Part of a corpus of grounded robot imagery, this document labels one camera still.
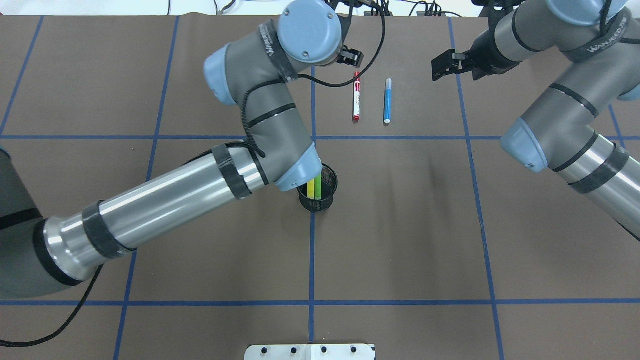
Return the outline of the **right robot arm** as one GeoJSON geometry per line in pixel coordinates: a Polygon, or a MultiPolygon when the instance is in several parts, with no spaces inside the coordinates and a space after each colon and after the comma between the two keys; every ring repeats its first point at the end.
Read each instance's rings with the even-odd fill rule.
{"type": "Polygon", "coordinates": [[[500,138],[502,149],[533,173],[550,169],[638,239],[639,162],[590,124],[613,101],[639,98],[639,19],[626,0],[514,0],[485,3],[489,28],[471,48],[446,50],[432,79],[471,72],[503,75],[557,48],[569,68],[500,138]]]}

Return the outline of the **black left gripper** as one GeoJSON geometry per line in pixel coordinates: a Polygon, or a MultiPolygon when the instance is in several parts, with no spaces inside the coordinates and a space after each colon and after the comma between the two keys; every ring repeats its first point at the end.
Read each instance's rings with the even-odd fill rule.
{"type": "Polygon", "coordinates": [[[363,60],[364,54],[362,51],[348,46],[342,46],[336,56],[337,64],[345,64],[356,69],[361,68],[363,60]]]}

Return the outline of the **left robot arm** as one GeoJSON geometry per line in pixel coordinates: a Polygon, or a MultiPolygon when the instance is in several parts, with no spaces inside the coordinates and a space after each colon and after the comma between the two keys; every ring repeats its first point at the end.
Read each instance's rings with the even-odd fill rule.
{"type": "Polygon", "coordinates": [[[282,192],[322,173],[316,144],[288,89],[311,66],[359,68],[345,45],[352,16],[336,0],[295,0],[278,20],[226,44],[203,64],[217,100],[238,106],[243,141],[217,145],[176,170],[67,218],[44,218],[1,150],[1,298],[71,289],[103,264],[268,185],[282,192]]]}

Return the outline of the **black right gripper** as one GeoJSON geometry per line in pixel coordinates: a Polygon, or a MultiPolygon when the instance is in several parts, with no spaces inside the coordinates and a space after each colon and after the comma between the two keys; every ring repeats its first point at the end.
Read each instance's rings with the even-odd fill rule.
{"type": "Polygon", "coordinates": [[[502,75],[506,71],[506,59],[500,53],[494,35],[480,35],[466,54],[450,48],[435,57],[430,62],[432,80],[436,82],[444,76],[466,73],[467,55],[473,64],[471,75],[474,81],[485,76],[502,75]]]}

